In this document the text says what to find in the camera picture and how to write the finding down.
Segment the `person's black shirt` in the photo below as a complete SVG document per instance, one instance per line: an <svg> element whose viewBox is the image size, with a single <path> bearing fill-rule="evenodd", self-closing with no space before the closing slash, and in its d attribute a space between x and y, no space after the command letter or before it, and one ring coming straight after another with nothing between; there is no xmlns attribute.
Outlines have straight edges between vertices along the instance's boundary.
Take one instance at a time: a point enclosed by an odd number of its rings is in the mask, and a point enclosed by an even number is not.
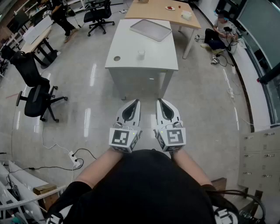
<svg viewBox="0 0 280 224"><path fill-rule="evenodd" d="M213 185L200 185L170 157L137 150L94 187L72 182L47 224L238 224L238 211Z"/></svg>

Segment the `black office chair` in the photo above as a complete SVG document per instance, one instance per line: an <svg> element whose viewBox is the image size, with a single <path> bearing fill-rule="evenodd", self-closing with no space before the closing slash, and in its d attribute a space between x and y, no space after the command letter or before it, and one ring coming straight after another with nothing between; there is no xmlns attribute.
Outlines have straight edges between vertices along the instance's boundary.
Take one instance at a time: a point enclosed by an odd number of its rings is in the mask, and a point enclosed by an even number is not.
<svg viewBox="0 0 280 224"><path fill-rule="evenodd" d="M17 51L10 59L10 63L17 68L26 85L31 88L27 97L24 97L20 91L16 106L21 100L26 101L24 114L28 117L39 117L43 122L46 121L44 114L49 110L52 119L58 123L59 120L55 118L51 104L60 100L67 101L68 97L55 97L53 91L58 87L50 87L50 81L40 75L32 53Z"/></svg>
<svg viewBox="0 0 280 224"><path fill-rule="evenodd" d="M115 25L114 21L106 21L112 15L111 1L110 0L85 0L85 4L89 6L84 9L86 14L84 15L84 23L94 22L89 25L91 29L87 36L91 36L91 32L100 27L103 30L103 34L106 34L106 30L103 27L105 24Z"/></svg>

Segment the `wooden desk with black legs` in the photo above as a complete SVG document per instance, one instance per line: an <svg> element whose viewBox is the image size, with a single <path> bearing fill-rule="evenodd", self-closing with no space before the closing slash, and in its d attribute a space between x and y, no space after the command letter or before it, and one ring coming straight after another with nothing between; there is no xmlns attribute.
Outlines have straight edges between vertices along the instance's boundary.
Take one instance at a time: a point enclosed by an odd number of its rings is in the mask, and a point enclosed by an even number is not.
<svg viewBox="0 0 280 224"><path fill-rule="evenodd" d="M51 28L52 26L49 26L42 34L40 34L36 38L36 40L32 44L26 42L21 48L21 51L23 51L24 53L31 53L34 59L40 64L42 69L48 68L60 54L60 52L53 49L48 42ZM43 49L42 45L45 45L50 50L50 52L47 53ZM36 56L36 50L44 56L42 60Z"/></svg>

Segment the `white table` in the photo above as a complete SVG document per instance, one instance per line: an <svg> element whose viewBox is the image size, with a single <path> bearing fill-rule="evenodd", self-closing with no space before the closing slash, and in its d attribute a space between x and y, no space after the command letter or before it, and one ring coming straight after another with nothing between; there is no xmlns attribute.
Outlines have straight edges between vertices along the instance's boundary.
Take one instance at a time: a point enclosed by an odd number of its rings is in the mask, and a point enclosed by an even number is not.
<svg viewBox="0 0 280 224"><path fill-rule="evenodd" d="M130 26L138 21L140 19L120 20L105 68L109 70L122 100L126 99L127 90L132 86L131 78L138 78L139 83L142 84L142 80L164 73L159 90L159 98L163 98L173 73L179 70L172 32L163 41L157 42L130 30ZM169 21L150 21L171 29ZM138 60L139 50L145 50L144 60Z"/></svg>

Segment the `cardboard box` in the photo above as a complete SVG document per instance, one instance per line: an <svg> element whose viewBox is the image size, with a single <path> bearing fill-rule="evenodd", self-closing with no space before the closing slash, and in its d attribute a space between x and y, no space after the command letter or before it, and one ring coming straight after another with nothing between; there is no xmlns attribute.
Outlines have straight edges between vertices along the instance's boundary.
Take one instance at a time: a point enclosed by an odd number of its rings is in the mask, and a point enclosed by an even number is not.
<svg viewBox="0 0 280 224"><path fill-rule="evenodd" d="M42 195L44 193L50 192L52 190L55 190L57 188L56 185L53 184L46 184L46 185L42 185L42 186L38 186L38 187L34 187L33 188L33 193L35 193L36 195ZM46 211L49 210L49 208L56 202L56 200L59 198L59 194L56 192L50 196L47 196L43 199L40 199L38 201L40 207L42 207L43 209L45 209Z"/></svg>

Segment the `grey tray with white rim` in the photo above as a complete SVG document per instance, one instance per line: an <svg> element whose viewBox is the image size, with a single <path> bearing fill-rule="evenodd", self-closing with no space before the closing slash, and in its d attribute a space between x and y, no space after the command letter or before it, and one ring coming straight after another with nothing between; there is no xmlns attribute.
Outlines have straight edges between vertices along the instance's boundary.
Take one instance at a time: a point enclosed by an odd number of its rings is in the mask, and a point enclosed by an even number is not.
<svg viewBox="0 0 280 224"><path fill-rule="evenodd" d="M157 42L163 41L172 30L156 22L142 19L129 28L131 31L149 37Z"/></svg>

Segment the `person's right forearm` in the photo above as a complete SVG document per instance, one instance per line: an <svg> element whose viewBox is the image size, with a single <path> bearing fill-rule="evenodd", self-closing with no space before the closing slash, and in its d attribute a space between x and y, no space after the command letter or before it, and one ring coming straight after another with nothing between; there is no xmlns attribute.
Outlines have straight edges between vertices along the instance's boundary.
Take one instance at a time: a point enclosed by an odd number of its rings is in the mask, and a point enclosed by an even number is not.
<svg viewBox="0 0 280 224"><path fill-rule="evenodd" d="M172 152L171 158L181 169L187 172L201 186L212 185L203 169L191 158L191 156L184 149Z"/></svg>

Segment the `light wooden table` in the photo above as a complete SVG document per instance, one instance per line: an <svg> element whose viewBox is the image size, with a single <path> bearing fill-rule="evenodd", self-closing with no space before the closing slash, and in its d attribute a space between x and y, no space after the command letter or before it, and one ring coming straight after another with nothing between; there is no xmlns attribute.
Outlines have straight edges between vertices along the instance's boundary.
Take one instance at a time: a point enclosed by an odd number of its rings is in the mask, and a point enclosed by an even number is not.
<svg viewBox="0 0 280 224"><path fill-rule="evenodd" d="M174 7L175 10L166 10L166 6ZM183 10L192 13L192 19L190 21L187 21L181 17L181 12ZM201 26L190 5L186 2L176 0L149 0L147 3L141 3L139 0L133 0L125 15L125 19L152 19L169 21L170 23L179 26L179 32L183 27L192 29L192 35L182 56L183 59L187 58L188 53L193 45L195 35L197 31L201 29Z"/></svg>

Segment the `person's left forearm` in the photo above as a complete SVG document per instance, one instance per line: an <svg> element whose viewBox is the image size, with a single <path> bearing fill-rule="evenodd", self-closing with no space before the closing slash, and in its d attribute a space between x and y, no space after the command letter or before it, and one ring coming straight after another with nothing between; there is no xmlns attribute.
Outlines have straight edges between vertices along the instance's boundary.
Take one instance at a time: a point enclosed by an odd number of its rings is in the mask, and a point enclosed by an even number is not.
<svg viewBox="0 0 280 224"><path fill-rule="evenodd" d="M109 148L103 155L88 165L75 179L94 188L121 160L123 153Z"/></svg>

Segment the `white shelf frame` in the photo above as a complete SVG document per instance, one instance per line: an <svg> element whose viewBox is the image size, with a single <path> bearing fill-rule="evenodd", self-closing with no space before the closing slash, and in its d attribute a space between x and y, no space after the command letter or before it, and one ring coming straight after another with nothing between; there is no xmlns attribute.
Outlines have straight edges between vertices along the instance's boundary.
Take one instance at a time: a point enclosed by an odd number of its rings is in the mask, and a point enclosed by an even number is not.
<svg viewBox="0 0 280 224"><path fill-rule="evenodd" d="M39 200L54 193L59 196L65 185L55 190L36 195L33 188L49 184L9 161L8 168L0 163L0 224L46 224L47 211L40 207Z"/></svg>

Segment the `black monitor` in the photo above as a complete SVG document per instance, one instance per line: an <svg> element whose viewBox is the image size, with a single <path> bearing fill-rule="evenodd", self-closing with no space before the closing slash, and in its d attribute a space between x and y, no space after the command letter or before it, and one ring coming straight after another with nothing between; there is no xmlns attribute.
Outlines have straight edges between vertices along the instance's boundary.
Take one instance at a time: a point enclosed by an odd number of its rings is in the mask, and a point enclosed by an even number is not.
<svg viewBox="0 0 280 224"><path fill-rule="evenodd" d="M14 26L16 29L20 29L28 21L29 17L23 10L18 11L18 13L14 16Z"/></svg>

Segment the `beige locker cabinet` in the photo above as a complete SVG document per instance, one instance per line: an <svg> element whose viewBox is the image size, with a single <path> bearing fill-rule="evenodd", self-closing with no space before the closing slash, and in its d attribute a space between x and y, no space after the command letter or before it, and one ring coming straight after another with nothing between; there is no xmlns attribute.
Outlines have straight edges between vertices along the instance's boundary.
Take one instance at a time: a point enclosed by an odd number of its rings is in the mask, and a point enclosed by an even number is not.
<svg viewBox="0 0 280 224"><path fill-rule="evenodd" d="M240 136L238 184L267 193L280 191L280 126Z"/></svg>

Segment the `white power strip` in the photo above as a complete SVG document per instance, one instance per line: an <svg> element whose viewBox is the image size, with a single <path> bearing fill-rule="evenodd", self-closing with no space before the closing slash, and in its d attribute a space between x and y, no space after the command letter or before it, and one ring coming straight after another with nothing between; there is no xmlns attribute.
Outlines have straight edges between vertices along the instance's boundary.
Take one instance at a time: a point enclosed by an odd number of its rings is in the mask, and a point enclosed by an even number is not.
<svg viewBox="0 0 280 224"><path fill-rule="evenodd" d="M81 163L80 163L79 159L74 155L74 152L73 152L73 151L70 151L70 152L68 153L68 155L69 155L71 161L73 162L73 166L74 166L75 168L79 168L79 167L81 166Z"/></svg>

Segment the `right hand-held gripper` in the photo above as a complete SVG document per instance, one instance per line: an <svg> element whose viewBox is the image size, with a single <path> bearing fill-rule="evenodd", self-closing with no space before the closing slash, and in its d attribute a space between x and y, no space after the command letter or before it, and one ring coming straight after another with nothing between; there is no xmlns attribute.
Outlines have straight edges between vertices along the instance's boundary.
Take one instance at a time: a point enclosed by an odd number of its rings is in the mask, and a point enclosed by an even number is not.
<svg viewBox="0 0 280 224"><path fill-rule="evenodd" d="M158 126L154 129L155 138L163 152L176 152L186 145L186 129L183 127L178 109L162 98L156 102Z"/></svg>

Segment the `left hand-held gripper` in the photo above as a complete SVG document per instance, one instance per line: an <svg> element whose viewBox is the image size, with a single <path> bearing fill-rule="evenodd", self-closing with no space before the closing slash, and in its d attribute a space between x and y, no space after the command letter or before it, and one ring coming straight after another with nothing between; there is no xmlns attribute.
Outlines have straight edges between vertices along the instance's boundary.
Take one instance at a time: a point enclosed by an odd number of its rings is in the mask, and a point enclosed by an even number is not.
<svg viewBox="0 0 280 224"><path fill-rule="evenodd" d="M142 134L139 123L140 101L134 99L118 110L116 122L110 128L109 146L117 152L132 153Z"/></svg>

